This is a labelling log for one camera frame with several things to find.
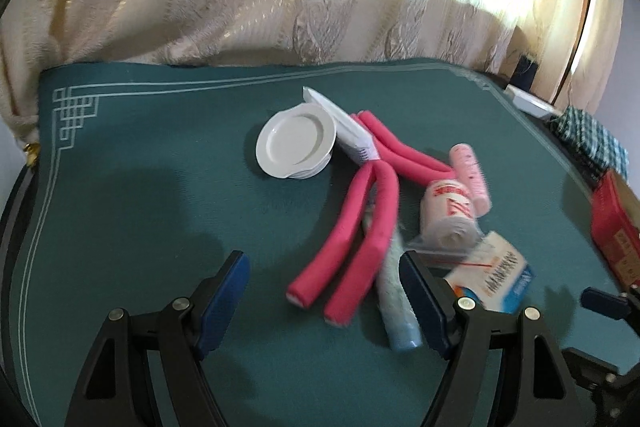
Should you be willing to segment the blue white medicine box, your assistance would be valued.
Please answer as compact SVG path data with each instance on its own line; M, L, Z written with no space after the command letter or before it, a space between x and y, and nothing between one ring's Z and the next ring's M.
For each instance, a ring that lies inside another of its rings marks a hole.
M488 311L515 313L535 274L524 256L495 231L486 234L445 281L458 297L469 297Z

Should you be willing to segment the light blue glitter tube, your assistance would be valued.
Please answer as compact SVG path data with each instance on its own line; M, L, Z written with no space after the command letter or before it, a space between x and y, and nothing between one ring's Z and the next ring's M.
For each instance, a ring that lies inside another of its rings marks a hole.
M410 351L423 343L420 325L399 277L399 261L404 252L404 242L395 225L375 288L390 349L396 352Z

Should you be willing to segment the clear tape dispenser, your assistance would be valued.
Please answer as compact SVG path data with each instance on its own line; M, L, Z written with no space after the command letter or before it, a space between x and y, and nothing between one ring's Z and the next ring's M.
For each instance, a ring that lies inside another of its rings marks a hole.
M468 188L457 180L428 184L420 202L420 231L407 244L431 267L462 265L484 237Z

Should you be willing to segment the pink foam curler rod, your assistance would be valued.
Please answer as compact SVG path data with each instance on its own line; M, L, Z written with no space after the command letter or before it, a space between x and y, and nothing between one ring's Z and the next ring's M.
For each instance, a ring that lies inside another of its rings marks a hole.
M363 110L352 119L368 130L381 159L414 183L427 186L434 181L454 180L454 168L401 142L373 113Z
M286 288L286 299L307 309L336 274L340 283L323 310L334 326L350 324L382 268L399 210L399 182L387 162L371 160L350 182L340 215L316 257Z

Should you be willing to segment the red tin box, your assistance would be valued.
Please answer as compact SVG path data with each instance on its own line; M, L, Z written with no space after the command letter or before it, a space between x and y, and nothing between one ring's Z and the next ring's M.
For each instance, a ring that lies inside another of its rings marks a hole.
M590 232L620 287L639 285L639 199L624 178L608 169L592 195Z

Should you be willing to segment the green table mat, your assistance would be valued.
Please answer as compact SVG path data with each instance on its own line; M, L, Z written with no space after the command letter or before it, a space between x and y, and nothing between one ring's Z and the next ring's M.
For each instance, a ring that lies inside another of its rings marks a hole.
M162 309L214 275L231 251L250 283L221 347L205 360L233 426L416 426L445 362L390 350L368 298L346 329L299 310L288 284L333 228L355 164L335 153L303 181L266 176L255 143L303 87L368 110L402 142L446 158L471 145L492 202L480 225L524 255L558 343L622 369L639 340L582 309L582 290L616 285L590 237L591 192L554 144L484 76L435 61L322 68L80 64L40 81L36 205L12 277L18 389L43 426L65 421L107 313Z

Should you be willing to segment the small pink hair roller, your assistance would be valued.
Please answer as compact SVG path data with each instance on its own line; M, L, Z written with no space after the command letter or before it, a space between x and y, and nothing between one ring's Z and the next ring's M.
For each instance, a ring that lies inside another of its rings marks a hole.
M471 194L470 199L476 217L486 216L491 210L491 199L483 170L480 168L480 162L474 150L469 144L456 144L449 151L449 159L458 180L468 188Z

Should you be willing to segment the plaid folded cloth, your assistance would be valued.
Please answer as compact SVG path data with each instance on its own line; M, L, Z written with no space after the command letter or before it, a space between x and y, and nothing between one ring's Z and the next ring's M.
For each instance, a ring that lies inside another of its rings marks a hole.
M628 180L628 150L585 110L568 106L550 118L547 127L591 182L598 183L608 170Z

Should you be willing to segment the white power strip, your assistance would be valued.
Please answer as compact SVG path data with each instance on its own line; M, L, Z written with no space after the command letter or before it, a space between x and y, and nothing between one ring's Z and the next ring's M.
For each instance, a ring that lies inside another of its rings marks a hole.
M535 118L548 120L562 115L562 112L551 104L542 101L535 95L532 95L518 87L511 86L510 84L508 84L506 89L504 89L504 94L510 98L513 105L521 112Z

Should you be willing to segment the white round lid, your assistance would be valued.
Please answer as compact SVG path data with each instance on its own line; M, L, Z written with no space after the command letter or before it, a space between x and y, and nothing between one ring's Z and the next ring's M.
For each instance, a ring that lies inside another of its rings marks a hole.
M335 139L334 120L325 109L298 104L262 127L255 146L257 164L273 178L308 179L329 164Z

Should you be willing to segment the white tube sachet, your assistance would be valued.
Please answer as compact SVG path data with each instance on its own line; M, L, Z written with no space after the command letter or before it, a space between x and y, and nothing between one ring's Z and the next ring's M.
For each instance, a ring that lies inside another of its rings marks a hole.
M380 159L372 134L344 109L309 87L303 87L303 99L319 105L332 117L338 145L356 164L363 165L367 161Z

